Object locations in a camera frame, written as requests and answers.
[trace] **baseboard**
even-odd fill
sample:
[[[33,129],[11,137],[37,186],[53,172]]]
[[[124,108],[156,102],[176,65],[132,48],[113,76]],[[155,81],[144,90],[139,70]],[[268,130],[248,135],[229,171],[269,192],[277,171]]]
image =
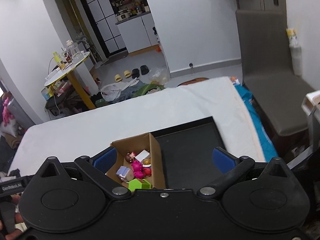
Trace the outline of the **baseboard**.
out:
[[[144,48],[144,49],[140,49],[140,50],[131,52],[131,53],[129,53],[129,56],[136,56],[136,55],[139,55],[139,54],[148,52],[148,51],[155,50],[155,49],[158,48],[158,46],[159,46],[159,45],[153,45],[153,46],[151,46],[151,47],[147,47],[147,48]]]
[[[208,64],[203,64],[199,66],[194,66],[193,68],[186,68],[186,69],[181,69],[177,71],[172,71],[170,72],[171,78],[175,77],[180,77],[184,75],[189,75],[189,74],[195,74],[207,70],[212,70],[216,68],[222,68],[222,67],[229,67],[229,66],[234,66],[234,65],[240,65],[241,64],[241,59],[231,59],[231,60],[224,60],[224,61],[218,61],[218,62],[212,62]]]

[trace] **white mattress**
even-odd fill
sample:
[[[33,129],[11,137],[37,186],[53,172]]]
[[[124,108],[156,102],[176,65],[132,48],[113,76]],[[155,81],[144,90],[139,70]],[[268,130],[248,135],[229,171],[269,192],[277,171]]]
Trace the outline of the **white mattress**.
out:
[[[23,137],[10,170],[31,175],[49,156],[72,162],[96,155],[112,141],[209,116],[230,153],[265,161],[247,108],[229,78],[222,77],[35,125]]]

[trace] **pillow on bed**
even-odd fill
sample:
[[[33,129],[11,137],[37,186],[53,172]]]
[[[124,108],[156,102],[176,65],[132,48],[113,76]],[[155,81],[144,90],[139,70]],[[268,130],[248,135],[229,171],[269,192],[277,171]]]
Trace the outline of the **pillow on bed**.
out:
[[[4,127],[4,123],[2,122],[0,125],[0,131],[2,133],[7,133],[10,134],[14,137],[17,137],[18,135],[18,126],[17,126],[17,122],[15,119],[10,120],[10,123],[7,124],[6,127]]]

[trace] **blue bedding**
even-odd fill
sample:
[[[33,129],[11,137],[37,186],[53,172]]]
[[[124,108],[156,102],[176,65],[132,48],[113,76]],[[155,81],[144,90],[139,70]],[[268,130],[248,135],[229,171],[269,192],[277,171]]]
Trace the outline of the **blue bedding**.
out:
[[[241,85],[234,85],[234,86],[250,113],[254,127],[259,137],[259,141],[260,141],[266,162],[269,162],[273,157],[278,157],[278,153],[276,152],[275,147],[273,146],[268,135],[266,134],[263,128],[263,125],[261,123],[260,117],[258,116],[257,112],[252,106],[252,93]]]

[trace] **shoe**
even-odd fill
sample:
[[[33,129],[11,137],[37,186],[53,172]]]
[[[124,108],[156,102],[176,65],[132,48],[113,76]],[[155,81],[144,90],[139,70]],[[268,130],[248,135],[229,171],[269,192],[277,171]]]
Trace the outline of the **shoe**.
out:
[[[140,76],[140,72],[139,72],[139,69],[135,68],[132,70],[132,78],[135,79],[135,78],[138,78]]]
[[[141,66],[140,69],[141,69],[141,75],[147,75],[149,73],[149,69],[146,65]]]

